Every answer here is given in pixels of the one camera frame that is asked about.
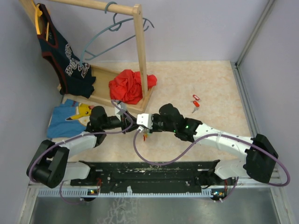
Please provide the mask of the red handled metal key organizer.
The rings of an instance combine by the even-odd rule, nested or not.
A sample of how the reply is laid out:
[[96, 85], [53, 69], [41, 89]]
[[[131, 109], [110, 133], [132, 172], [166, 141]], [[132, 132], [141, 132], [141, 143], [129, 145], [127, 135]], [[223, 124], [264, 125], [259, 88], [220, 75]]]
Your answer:
[[142, 135], [143, 135], [143, 141], [146, 141], [146, 139], [151, 135], [151, 133], [144, 131]]

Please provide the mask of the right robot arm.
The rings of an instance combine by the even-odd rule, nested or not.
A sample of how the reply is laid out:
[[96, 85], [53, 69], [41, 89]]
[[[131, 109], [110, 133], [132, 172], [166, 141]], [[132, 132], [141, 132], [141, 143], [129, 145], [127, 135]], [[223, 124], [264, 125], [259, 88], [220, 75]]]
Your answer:
[[245, 137], [223, 132], [200, 120], [184, 117], [172, 104], [163, 105], [158, 113], [152, 114], [151, 130], [173, 132], [182, 141], [200, 143], [236, 156], [236, 159], [219, 161], [209, 172], [209, 181], [215, 185], [237, 176], [270, 183], [278, 154], [262, 134]]

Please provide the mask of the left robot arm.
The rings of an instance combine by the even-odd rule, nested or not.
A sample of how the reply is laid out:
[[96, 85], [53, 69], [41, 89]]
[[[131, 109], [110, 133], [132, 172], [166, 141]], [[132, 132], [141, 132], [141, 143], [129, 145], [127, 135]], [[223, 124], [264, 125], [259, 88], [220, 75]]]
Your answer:
[[65, 181], [81, 180], [92, 185], [97, 173], [84, 161], [69, 162], [68, 159], [87, 149], [99, 146], [107, 135], [127, 133], [136, 127], [137, 119], [121, 105], [117, 105], [114, 116], [107, 116], [102, 106], [91, 110], [86, 130], [77, 136], [55, 143], [41, 142], [26, 174], [32, 182], [55, 188]]

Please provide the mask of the red tagged key near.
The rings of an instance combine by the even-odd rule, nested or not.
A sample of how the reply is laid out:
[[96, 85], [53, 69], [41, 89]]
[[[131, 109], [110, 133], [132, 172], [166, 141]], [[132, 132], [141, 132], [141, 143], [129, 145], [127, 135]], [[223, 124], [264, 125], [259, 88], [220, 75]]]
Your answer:
[[197, 100], [193, 100], [193, 101], [192, 101], [192, 104], [194, 105], [194, 108], [193, 108], [192, 113], [195, 113], [195, 112], [200, 108], [199, 101], [197, 101]]

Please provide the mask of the red tagged key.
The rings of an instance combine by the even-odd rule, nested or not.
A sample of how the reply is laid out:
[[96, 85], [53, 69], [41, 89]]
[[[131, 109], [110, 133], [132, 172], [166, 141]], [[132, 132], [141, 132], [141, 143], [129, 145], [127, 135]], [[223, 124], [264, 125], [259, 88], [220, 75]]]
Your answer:
[[193, 98], [196, 100], [196, 101], [200, 101], [201, 99], [197, 96], [197, 95], [195, 95], [195, 94], [193, 94]]
[[194, 105], [194, 108], [193, 108], [192, 113], [195, 113], [195, 112], [200, 108], [199, 101], [197, 101], [197, 100], [193, 100], [193, 101], [192, 101], [192, 104]]

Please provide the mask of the red crumpled shirt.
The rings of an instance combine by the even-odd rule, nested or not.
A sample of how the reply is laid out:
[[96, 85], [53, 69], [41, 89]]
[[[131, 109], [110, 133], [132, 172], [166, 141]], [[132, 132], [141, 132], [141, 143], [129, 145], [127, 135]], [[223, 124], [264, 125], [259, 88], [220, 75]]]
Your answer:
[[110, 98], [136, 105], [143, 98], [139, 71], [123, 70], [108, 84]]

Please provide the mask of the red tagged key far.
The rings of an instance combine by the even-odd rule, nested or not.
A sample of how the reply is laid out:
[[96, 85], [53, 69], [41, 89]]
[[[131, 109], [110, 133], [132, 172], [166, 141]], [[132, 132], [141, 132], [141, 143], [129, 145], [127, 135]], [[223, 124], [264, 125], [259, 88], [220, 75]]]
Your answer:
[[201, 99], [197, 96], [197, 95], [195, 95], [195, 94], [193, 94], [193, 98], [196, 100], [196, 101], [200, 101]]

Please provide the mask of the wooden clothes rack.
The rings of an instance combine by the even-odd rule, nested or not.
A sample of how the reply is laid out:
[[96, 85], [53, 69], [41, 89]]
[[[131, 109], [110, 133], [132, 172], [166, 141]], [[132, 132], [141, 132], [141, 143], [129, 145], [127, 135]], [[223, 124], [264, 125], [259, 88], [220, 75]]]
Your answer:
[[[105, 3], [111, 0], [21, 0], [19, 3], [28, 16], [32, 28], [35, 29], [35, 8], [33, 3], [45, 4], [53, 23], [57, 29], [70, 42], [74, 53], [79, 58], [82, 45], [86, 39], [90, 39], [93, 31], [101, 31], [100, 25], [104, 24], [102, 12]], [[124, 10], [129, 11], [129, 7], [140, 1], [113, 0], [117, 4], [125, 6]], [[129, 112], [143, 113], [148, 105], [153, 88], [147, 87], [146, 75], [146, 39], [154, 30], [147, 30], [143, 33], [140, 28], [140, 19], [135, 17], [136, 40], [130, 40], [113, 50], [101, 55], [90, 63], [92, 75], [96, 77], [93, 84], [94, 92], [89, 98], [66, 94], [65, 98], [77, 100], [79, 102], [93, 102], [94, 104], [110, 106], [109, 81], [113, 80], [122, 70], [128, 69], [128, 63], [132, 63], [132, 69], [141, 73], [142, 95], [143, 98], [136, 105], [128, 105]]]

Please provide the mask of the blue pikachu shirt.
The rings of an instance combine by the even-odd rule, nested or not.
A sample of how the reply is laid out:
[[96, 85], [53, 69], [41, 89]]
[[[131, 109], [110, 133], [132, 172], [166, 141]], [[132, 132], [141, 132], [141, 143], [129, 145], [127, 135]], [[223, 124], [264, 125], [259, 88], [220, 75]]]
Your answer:
[[47, 137], [50, 139], [70, 138], [82, 133], [90, 121], [93, 108], [93, 105], [67, 99], [60, 106], [54, 108], [47, 129]]

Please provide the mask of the navy basketball jersey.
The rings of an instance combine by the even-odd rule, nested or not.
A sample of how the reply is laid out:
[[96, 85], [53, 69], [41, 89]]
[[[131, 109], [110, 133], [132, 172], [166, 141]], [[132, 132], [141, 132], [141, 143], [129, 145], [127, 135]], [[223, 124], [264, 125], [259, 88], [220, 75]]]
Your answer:
[[96, 77], [88, 63], [80, 63], [70, 44], [54, 26], [44, 4], [38, 4], [43, 28], [37, 35], [42, 57], [47, 60], [60, 82], [60, 93], [89, 98], [94, 92]]

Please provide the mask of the yellow plastic hanger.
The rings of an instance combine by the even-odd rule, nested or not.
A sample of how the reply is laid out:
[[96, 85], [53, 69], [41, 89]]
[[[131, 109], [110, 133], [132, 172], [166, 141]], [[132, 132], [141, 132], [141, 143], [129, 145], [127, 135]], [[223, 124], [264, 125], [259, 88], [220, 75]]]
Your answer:
[[[38, 35], [41, 35], [42, 34], [42, 29], [40, 27], [40, 23], [41, 23], [41, 16], [42, 16], [43, 12], [40, 9], [40, 4], [39, 3], [36, 4], [36, 5], [33, 3], [33, 6], [35, 8], [35, 28], [36, 28], [36, 33]], [[45, 36], [46, 41], [49, 40], [49, 33], [50, 33], [50, 23], [47, 22], [46, 36]]]

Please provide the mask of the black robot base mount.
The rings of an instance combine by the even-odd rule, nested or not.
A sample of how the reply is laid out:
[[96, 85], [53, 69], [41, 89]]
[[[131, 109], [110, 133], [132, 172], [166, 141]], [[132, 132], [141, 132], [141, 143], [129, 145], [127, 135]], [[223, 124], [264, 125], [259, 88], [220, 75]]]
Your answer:
[[101, 193], [200, 193], [204, 186], [223, 185], [214, 174], [217, 161], [175, 162], [154, 166], [145, 162], [90, 162], [86, 179], [71, 186], [98, 186]]

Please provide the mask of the aluminium frame rail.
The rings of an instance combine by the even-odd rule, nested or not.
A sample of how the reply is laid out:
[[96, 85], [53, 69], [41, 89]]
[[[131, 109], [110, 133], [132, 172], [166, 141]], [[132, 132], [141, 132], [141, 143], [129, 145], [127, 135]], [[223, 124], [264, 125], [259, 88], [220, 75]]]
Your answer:
[[267, 1], [234, 66], [249, 130], [253, 135], [267, 136], [279, 158], [283, 156], [277, 140], [279, 129], [275, 128], [280, 119], [275, 97], [279, 95], [276, 72], [279, 32], [283, 30], [283, 20], [279, 16], [283, 9], [283, 1]]

